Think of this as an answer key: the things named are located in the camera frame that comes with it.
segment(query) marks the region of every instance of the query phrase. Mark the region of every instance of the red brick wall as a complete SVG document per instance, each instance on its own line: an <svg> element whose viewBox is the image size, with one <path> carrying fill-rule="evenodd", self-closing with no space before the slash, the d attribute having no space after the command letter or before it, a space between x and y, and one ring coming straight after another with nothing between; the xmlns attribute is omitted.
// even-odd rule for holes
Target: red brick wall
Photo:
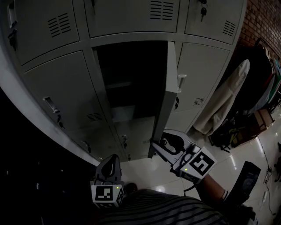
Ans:
<svg viewBox="0 0 281 225"><path fill-rule="evenodd" d="M248 0L236 47L252 47L259 37L281 55L281 0Z"/></svg>

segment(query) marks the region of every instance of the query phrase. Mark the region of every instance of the open locker door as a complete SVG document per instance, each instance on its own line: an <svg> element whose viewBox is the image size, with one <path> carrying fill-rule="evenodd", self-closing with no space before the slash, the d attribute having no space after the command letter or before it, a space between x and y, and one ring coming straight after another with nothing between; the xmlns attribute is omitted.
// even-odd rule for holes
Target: open locker door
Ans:
<svg viewBox="0 0 281 225"><path fill-rule="evenodd" d="M173 109L178 92L177 86L177 60L175 43L168 42L168 54L167 54L167 73L165 91L163 93L162 102L159 105L159 111L155 119L153 134L151 142L159 142L165 126L168 122L170 113ZM148 158L152 158L154 149L152 146L149 148Z"/></svg>

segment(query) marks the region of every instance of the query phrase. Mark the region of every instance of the locker door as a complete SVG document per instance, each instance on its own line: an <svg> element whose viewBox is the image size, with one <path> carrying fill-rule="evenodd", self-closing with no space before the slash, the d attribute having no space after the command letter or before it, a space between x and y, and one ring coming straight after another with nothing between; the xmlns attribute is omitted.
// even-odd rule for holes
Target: locker door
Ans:
<svg viewBox="0 0 281 225"><path fill-rule="evenodd" d="M170 114L166 124L166 129L186 132L191 126L194 118L197 116L199 109L192 109L182 112L173 112Z"/></svg>
<svg viewBox="0 0 281 225"><path fill-rule="evenodd" d="M16 29L21 65L55 48L79 41L71 0L20 0L7 6L7 26Z"/></svg>
<svg viewBox="0 0 281 225"><path fill-rule="evenodd" d="M24 81L55 123L61 115L66 131L107 126L82 51L29 70Z"/></svg>
<svg viewBox="0 0 281 225"><path fill-rule="evenodd" d="M208 1L207 15L201 21L202 4L190 0L185 33L232 44L239 24L243 0Z"/></svg>
<svg viewBox="0 0 281 225"><path fill-rule="evenodd" d="M184 43L178 65L179 75L187 75L179 83L177 107L173 112L201 108L218 79L229 51L200 44Z"/></svg>
<svg viewBox="0 0 281 225"><path fill-rule="evenodd" d="M108 126L79 129L69 131L67 134L97 160L116 154L119 156L120 161L126 161L124 152L118 148Z"/></svg>
<svg viewBox="0 0 281 225"><path fill-rule="evenodd" d="M176 32L179 0L85 0L90 37L115 33Z"/></svg>
<svg viewBox="0 0 281 225"><path fill-rule="evenodd" d="M155 118L154 129L151 141L159 142L165 126L168 122L171 111L173 110L172 102L175 102L178 93L177 87L177 60L174 42L168 42L168 59L167 59L167 75L166 87L163 95L163 101L159 107L159 113ZM148 157L152 158L154 149L149 148Z"/></svg>

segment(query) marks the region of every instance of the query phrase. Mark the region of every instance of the ventilation slot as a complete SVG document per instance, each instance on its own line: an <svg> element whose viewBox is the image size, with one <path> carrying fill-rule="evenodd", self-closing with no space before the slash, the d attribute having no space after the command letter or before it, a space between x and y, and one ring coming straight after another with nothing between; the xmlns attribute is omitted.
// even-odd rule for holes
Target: ventilation slot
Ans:
<svg viewBox="0 0 281 225"><path fill-rule="evenodd" d="M173 20L174 3L150 1L150 19Z"/></svg>
<svg viewBox="0 0 281 225"><path fill-rule="evenodd" d="M59 15L56 18L48 21L51 37L56 37L60 34L71 31L67 13Z"/></svg>
<svg viewBox="0 0 281 225"><path fill-rule="evenodd" d="M196 98L193 105L201 105L205 98Z"/></svg>
<svg viewBox="0 0 281 225"><path fill-rule="evenodd" d="M234 35L236 25L233 23L230 23L229 21L225 21L224 23L224 28L223 28L223 33L229 36Z"/></svg>
<svg viewBox="0 0 281 225"><path fill-rule="evenodd" d="M101 120L101 115L99 113L88 114L87 117L91 122Z"/></svg>

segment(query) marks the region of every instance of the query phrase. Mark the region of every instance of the striped shirt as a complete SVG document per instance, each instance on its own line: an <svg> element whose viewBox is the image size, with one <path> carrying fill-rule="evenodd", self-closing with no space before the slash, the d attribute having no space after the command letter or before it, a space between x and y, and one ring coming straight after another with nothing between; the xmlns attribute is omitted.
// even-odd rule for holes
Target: striped shirt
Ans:
<svg viewBox="0 0 281 225"><path fill-rule="evenodd" d="M106 212L98 224L224 225L228 222L198 199L144 189L126 197L120 208Z"/></svg>

